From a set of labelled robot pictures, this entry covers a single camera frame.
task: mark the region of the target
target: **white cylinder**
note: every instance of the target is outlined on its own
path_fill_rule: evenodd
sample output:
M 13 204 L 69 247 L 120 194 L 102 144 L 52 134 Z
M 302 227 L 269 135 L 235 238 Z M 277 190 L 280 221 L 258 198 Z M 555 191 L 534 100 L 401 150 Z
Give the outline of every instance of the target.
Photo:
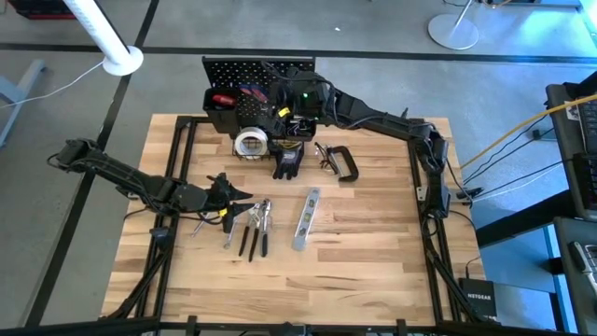
M 93 0 L 64 0 L 76 19 L 105 55 L 104 69 L 116 76 L 128 75 L 141 66 L 143 53 L 125 46 Z
M 252 140 L 254 146 L 247 146 L 245 140 Z M 234 140 L 234 150 L 248 160 L 261 159 L 268 151 L 268 136 L 258 127 L 245 127 Z

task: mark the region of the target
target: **white cable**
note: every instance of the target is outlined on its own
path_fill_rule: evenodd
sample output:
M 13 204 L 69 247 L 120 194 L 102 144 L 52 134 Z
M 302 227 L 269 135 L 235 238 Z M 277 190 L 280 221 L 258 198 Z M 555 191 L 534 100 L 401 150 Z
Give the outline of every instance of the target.
M 19 104 L 27 103 L 27 102 L 31 102 L 31 101 L 33 101 L 33 100 L 37 100 L 37 99 L 48 98 L 48 97 L 50 97 L 51 95 L 54 95 L 54 94 L 56 94 L 56 93 L 58 93 L 58 92 L 60 92 L 60 91 L 62 91 L 62 90 L 64 90 L 64 89 L 68 89 L 68 88 L 70 88 L 71 86 L 73 86 L 73 84 L 77 83 L 77 82 L 78 82 L 78 81 L 79 81 L 81 78 L 83 78 L 85 75 L 87 75 L 87 74 L 88 74 L 88 73 L 90 73 L 91 71 L 95 70 L 95 69 L 96 69 L 98 66 L 102 65 L 102 63 L 103 63 L 103 62 L 104 62 L 104 61 L 101 61 L 99 64 L 97 64 L 97 65 L 94 65 L 94 66 L 93 66 L 91 69 L 89 69 L 89 70 L 87 70 L 86 72 L 84 72 L 84 73 L 83 73 L 83 75 L 81 75 L 81 76 L 77 77 L 75 80 L 73 80 L 72 82 L 70 82 L 70 84 L 67 84 L 67 85 L 63 86 L 63 87 L 59 88 L 58 90 L 56 90 L 56 91 L 54 91 L 54 92 L 52 92 L 52 93 L 44 94 L 44 95 L 42 95 L 42 96 L 35 97 L 35 98 L 29 98 L 29 99 L 21 100 L 20 102 L 17 102 L 17 103 L 12 103 L 12 104 L 8 104 L 8 105 L 0 106 L 0 109 L 7 108 L 7 107 L 11 107 L 11 106 L 14 106 L 14 105 L 19 105 Z
M 517 186 L 517 187 L 515 187 L 515 188 L 508 189 L 508 190 L 504 190 L 504 191 L 502 191 L 502 192 L 498 192 L 498 193 L 496 193 L 496 194 L 489 195 L 489 196 L 486 196 L 486 197 L 481 197 L 481 198 L 479 198 L 479 199 L 474 199 L 474 200 L 475 200 L 475 202 L 479 202 L 479 201 L 485 201 L 485 200 L 487 200 L 487 199 L 491 199 L 491 198 L 493 198 L 493 197 L 495 197 L 495 196 L 503 195 L 503 194 L 505 194 L 505 193 L 508 193 L 508 192 L 510 192 L 510 191 L 514 191 L 514 190 L 517 190 L 517 189 L 520 189 L 520 188 L 526 187 L 526 186 L 530 185 L 531 183 L 535 182 L 536 180 L 538 180 L 539 178 L 541 178 L 541 177 L 543 177 L 543 176 L 545 176 L 545 175 L 547 175 L 547 174 L 551 173 L 552 171 L 556 170 L 556 169 L 557 169 L 557 168 L 559 168 L 559 167 L 560 167 L 560 165 L 558 164 L 557 166 L 555 166 L 555 167 L 553 167 L 553 168 L 551 168 L 551 169 L 547 170 L 546 172 L 544 172 L 543 174 L 541 174 L 541 175 L 539 175 L 539 176 L 535 177 L 534 179 L 530 180 L 529 182 L 526 182 L 526 183 L 524 183 L 524 184 L 521 184 L 521 185 L 519 185 L 519 186 Z

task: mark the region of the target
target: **tool handle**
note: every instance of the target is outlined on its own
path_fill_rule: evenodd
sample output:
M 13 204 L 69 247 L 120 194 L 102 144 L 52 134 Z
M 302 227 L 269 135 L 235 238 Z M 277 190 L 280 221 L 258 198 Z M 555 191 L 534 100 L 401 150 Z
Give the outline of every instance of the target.
M 249 236 L 249 227 L 244 227 L 243 240 L 241 241 L 241 250 L 239 251 L 239 257 L 243 255 L 244 246 L 246 245 L 246 239 Z
M 259 229 L 255 229 L 253 233 L 253 243 L 251 243 L 251 251 L 249 251 L 249 262 L 253 261 L 253 255 L 255 254 L 255 247 L 257 247 L 257 239 L 259 238 Z
M 345 146 L 338 146 L 328 149 L 328 154 L 342 154 L 346 165 L 348 166 L 348 170 L 351 172 L 350 175 L 342 176 L 338 180 L 340 182 L 355 182 L 358 178 L 358 168 L 356 168 L 356 163 L 354 163 L 353 156 L 351 155 L 351 151 L 348 150 L 348 147 Z
M 261 238 L 261 257 L 265 258 L 268 255 L 268 234 L 263 233 L 263 238 Z

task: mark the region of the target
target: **pliers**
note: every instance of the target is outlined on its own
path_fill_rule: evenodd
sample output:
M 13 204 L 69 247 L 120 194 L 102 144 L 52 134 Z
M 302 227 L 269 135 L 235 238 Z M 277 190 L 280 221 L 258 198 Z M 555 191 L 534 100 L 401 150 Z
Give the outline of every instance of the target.
M 270 210 L 271 202 L 268 199 L 264 200 L 263 203 L 257 203 L 253 208 L 249 209 L 249 222 L 244 227 L 239 257 L 243 254 L 249 231 L 252 226 L 255 226 L 255 228 L 253 232 L 253 241 L 251 242 L 251 250 L 249 251 L 249 262 L 253 261 L 259 236 L 261 236 L 261 257 L 265 258 L 268 255 L 268 227 L 271 225 Z
M 251 243 L 251 250 L 249 251 L 249 262 L 253 261 L 253 255 L 255 254 L 255 248 L 257 246 L 257 239 L 259 238 L 259 222 L 261 221 L 261 218 L 259 218 L 258 212 L 260 206 L 261 204 L 257 203 L 253 208 L 248 210 L 249 221 L 244 227 L 243 240 L 241 241 L 241 250 L 239 251 L 240 257 L 243 255 L 244 247 L 246 246 L 246 240 L 249 237 L 249 231 L 251 227 L 255 227 L 253 232 L 253 242 Z

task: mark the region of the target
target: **yellow cable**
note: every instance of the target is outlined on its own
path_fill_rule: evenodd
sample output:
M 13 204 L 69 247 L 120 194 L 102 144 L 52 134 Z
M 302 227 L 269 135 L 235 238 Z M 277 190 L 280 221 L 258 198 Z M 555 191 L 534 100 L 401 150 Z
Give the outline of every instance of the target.
M 531 122 L 533 122 L 533 121 L 535 121 L 535 120 L 537 120 L 537 119 L 539 119 L 539 118 L 541 118 L 543 116 L 546 116 L 548 114 L 551 114 L 551 113 L 563 110 L 563 109 L 565 109 L 567 107 L 578 105 L 578 104 L 583 104 L 583 103 L 589 102 L 591 100 L 596 100 L 596 99 L 597 99 L 597 94 L 593 94 L 593 95 L 590 95 L 588 97 L 581 98 L 581 99 L 575 100 L 575 101 L 570 102 L 570 103 L 566 103 L 566 104 L 562 104 L 562 105 L 559 105 L 559 106 L 552 107 L 552 108 L 550 108 L 548 110 L 545 110 L 545 111 L 539 113 L 538 115 L 536 115 L 534 117 L 531 117 L 531 118 L 527 119 L 526 121 L 518 124 L 518 126 L 516 126 L 515 128 L 513 128 L 510 132 L 504 134 L 502 137 L 500 137 L 499 139 L 495 140 L 495 142 L 493 142 L 489 147 L 483 149 L 473 159 L 467 161 L 465 164 L 463 164 L 462 166 L 460 166 L 460 169 L 463 169 L 467 165 L 469 165 L 472 162 L 476 161 L 478 158 L 480 158 L 485 153 L 487 153 L 489 150 L 491 150 L 492 148 L 494 148 L 495 146 L 497 146 L 499 143 L 501 143 L 502 141 L 504 141 L 507 137 L 509 137 L 510 135 L 512 135 L 514 132 L 516 132 L 517 130 L 521 129 L 522 127 L 530 124 Z

